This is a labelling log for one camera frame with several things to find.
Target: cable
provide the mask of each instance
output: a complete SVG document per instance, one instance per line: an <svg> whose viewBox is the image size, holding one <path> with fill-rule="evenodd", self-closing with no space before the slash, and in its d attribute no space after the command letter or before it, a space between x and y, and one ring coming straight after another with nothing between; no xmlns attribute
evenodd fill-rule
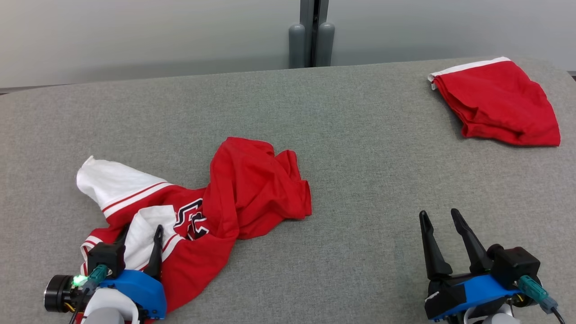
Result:
<svg viewBox="0 0 576 324"><path fill-rule="evenodd" d="M80 298L80 301L78 302L76 309L74 310L74 314L72 314L72 318L70 319L70 322L68 324L73 324L74 320L76 320L76 315L78 315L78 310L82 306L82 302L84 302L84 298L86 298L86 295L88 295L88 291L90 291L90 288L84 289L84 292L82 293L82 297Z"/></svg>
<svg viewBox="0 0 576 324"><path fill-rule="evenodd" d="M560 312L558 311L558 309L556 309L556 307L552 308L552 312L554 313L554 315L556 315L556 317L558 318L558 322L560 322L560 324L566 324L564 318L562 317L562 315L560 315Z"/></svg>
<svg viewBox="0 0 576 324"><path fill-rule="evenodd" d="M512 314L512 317L514 317L514 307L512 307L512 299L508 300L508 306L510 306L510 313Z"/></svg>
<svg viewBox="0 0 576 324"><path fill-rule="evenodd" d="M64 303L64 305L65 305L66 307L68 307L68 309L69 309L71 312L76 311L76 310L74 309L74 307L72 307L72 305L70 305L70 304L68 304L68 303Z"/></svg>
<svg viewBox="0 0 576 324"><path fill-rule="evenodd" d="M529 276L522 276L518 280L518 289L526 296L532 298L546 314L552 314L558 308L558 302L550 297L546 289Z"/></svg>

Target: red stripe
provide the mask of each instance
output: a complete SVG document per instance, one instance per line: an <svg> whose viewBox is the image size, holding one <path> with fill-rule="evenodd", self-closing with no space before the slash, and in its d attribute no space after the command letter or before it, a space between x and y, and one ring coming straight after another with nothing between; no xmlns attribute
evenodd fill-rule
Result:
<svg viewBox="0 0 576 324"><path fill-rule="evenodd" d="M84 249L84 253L86 254L86 260L88 260L88 249L83 246L82 247ZM84 261L84 263L82 264L82 266L84 267L84 273L87 274L88 273L88 268L86 267L86 263L87 261Z"/></svg>
<svg viewBox="0 0 576 324"><path fill-rule="evenodd" d="M174 235L172 235L171 238L168 239L168 242L166 242L166 245L165 245L164 248L162 249L162 252L166 251L166 248L168 247L168 244L170 244L170 241L171 241L173 238L175 238L176 235L178 235L178 234L174 234Z"/></svg>
<svg viewBox="0 0 576 324"><path fill-rule="evenodd" d="M133 194L132 196L129 196L129 197L126 197L126 198L124 198L124 199L122 199L122 200L120 200L120 201L117 201L117 202L115 202L115 203L112 204L112 205L108 205L106 208L104 208L104 209L102 210L102 212L105 212L108 208L110 208L110 207L112 207L112 206L115 206L115 205L117 205L117 204L119 204L119 203L121 203L121 202L123 202L123 201L126 201L126 200L128 200L128 199L130 199L130 198L132 198L132 197L134 197L134 196L136 196L136 195L140 195L140 194L143 193L144 191L146 191L146 190L148 190L148 189L152 189L152 188L158 186L159 184L163 184L163 183L167 183L167 182L166 182L166 181L164 181L164 182L158 182L158 183L156 183L156 184L154 184L154 185L152 185L152 186L150 186L150 187L148 187L148 188L146 188L146 189L144 189L144 190L142 190L142 191L139 191L139 192Z"/></svg>

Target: folded red cloth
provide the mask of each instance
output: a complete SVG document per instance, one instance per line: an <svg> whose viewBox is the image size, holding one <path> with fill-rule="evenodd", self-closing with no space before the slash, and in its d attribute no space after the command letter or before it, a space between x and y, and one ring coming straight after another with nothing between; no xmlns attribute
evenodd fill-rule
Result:
<svg viewBox="0 0 576 324"><path fill-rule="evenodd" d="M546 94L508 58L454 66L431 73L428 80L464 123L464 137L560 145L558 122Z"/></svg>

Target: green led light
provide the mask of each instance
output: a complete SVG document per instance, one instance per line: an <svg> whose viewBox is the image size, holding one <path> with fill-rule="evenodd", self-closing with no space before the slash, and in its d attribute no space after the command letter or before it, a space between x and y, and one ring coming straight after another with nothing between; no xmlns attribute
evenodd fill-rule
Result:
<svg viewBox="0 0 576 324"><path fill-rule="evenodd" d="M80 287L81 285L84 285L84 283L86 283L87 280L88 277L79 274L77 276L74 276L74 278L72 278L72 284L75 285L76 287Z"/></svg>

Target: green connector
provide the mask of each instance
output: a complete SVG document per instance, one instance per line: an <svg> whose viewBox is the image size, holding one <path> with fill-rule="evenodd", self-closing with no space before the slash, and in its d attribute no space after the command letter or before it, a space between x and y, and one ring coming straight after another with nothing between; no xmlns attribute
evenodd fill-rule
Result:
<svg viewBox="0 0 576 324"><path fill-rule="evenodd" d="M548 292L529 276L520 277L518 289L522 290L523 293L539 304L548 297Z"/></svg>
<svg viewBox="0 0 576 324"><path fill-rule="evenodd" d="M92 270L92 273L88 276L88 280L99 285L106 277L108 277L108 268L105 265L98 265Z"/></svg>

